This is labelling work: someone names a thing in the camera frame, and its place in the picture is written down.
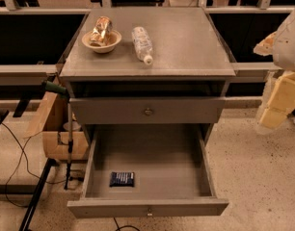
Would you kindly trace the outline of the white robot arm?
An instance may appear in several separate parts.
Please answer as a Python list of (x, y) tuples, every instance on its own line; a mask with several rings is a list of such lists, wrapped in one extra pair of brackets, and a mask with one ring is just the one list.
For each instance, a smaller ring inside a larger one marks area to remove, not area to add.
[(284, 70), (278, 79), (267, 77), (257, 112), (257, 124), (264, 130), (274, 130), (295, 110), (295, 8), (276, 32), (255, 46), (254, 52), (271, 55), (274, 65)]

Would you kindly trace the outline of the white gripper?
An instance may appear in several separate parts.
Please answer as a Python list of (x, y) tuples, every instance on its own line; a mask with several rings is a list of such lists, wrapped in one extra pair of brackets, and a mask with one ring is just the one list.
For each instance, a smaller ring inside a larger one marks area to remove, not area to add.
[(295, 109), (295, 72), (282, 75), (276, 82), (268, 101), (268, 108), (263, 111), (259, 124), (269, 128), (278, 128)]

